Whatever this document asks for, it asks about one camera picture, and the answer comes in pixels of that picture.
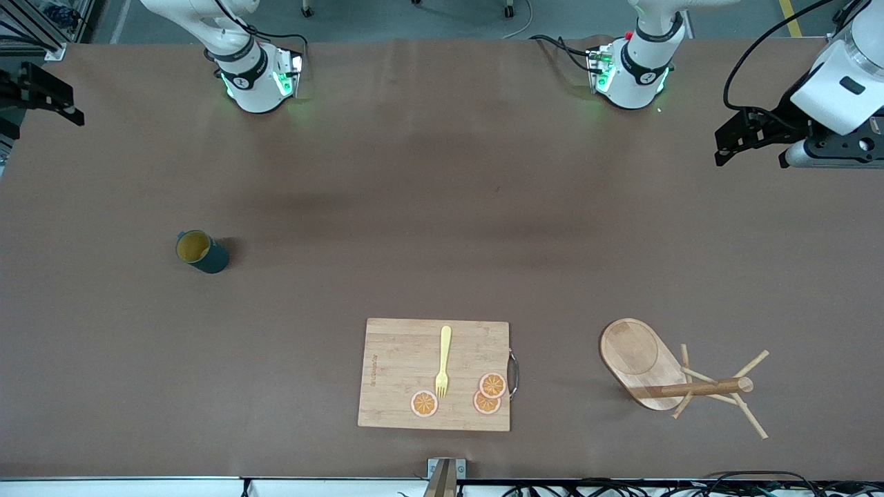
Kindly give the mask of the dark teal cup yellow inside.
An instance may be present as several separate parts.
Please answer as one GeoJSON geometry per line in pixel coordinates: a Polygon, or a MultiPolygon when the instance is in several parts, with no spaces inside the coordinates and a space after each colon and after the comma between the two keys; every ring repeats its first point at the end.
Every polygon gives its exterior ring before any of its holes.
{"type": "Polygon", "coordinates": [[[207,274],[221,273],[229,264],[227,250],[201,230],[179,233],[175,253],[183,263],[207,274]]]}

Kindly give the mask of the wooden mug tree rack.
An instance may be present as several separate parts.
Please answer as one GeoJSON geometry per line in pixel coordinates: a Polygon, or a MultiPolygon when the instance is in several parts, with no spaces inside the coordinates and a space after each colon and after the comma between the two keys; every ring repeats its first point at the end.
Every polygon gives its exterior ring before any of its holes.
{"type": "Polygon", "coordinates": [[[669,412],[677,419],[692,400],[710,398],[738,408],[766,440],[768,433],[742,397],[754,390],[749,372],[768,358],[769,351],[762,350],[735,374],[716,380],[691,366],[685,344],[680,350],[672,352],[649,324],[635,318],[613,321],[599,338],[602,362],[639,406],[669,412]]]}

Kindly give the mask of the yellow plastic fork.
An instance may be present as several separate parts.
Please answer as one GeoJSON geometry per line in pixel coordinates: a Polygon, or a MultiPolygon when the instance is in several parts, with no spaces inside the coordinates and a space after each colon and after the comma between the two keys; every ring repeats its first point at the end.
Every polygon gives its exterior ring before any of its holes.
{"type": "Polygon", "coordinates": [[[452,328],[450,325],[443,325],[440,330],[440,346],[439,346],[439,370],[434,380],[435,394],[438,399],[445,397],[448,392],[448,360],[450,353],[450,345],[452,339],[452,328]]]}

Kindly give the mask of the bamboo cutting board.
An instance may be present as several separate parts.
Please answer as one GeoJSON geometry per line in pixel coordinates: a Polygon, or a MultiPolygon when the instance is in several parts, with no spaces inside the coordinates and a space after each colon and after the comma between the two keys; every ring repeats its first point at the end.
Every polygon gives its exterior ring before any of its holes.
{"type": "Polygon", "coordinates": [[[510,372],[511,357],[506,322],[370,318],[357,423],[370,428],[508,432],[511,381],[515,377],[510,372]],[[435,392],[443,325],[452,328],[448,392],[439,399],[435,415],[418,418],[411,412],[410,400],[420,390],[435,392]],[[498,412],[483,415],[472,399],[478,380],[489,372],[505,376],[508,392],[501,397],[498,412]]]}

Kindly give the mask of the aluminium frame profile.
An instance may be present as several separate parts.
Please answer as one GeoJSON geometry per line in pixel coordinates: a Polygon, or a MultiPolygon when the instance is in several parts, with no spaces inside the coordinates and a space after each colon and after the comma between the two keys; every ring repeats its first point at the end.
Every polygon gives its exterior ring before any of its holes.
{"type": "Polygon", "coordinates": [[[62,56],[68,37],[31,0],[0,0],[0,51],[62,56]]]}

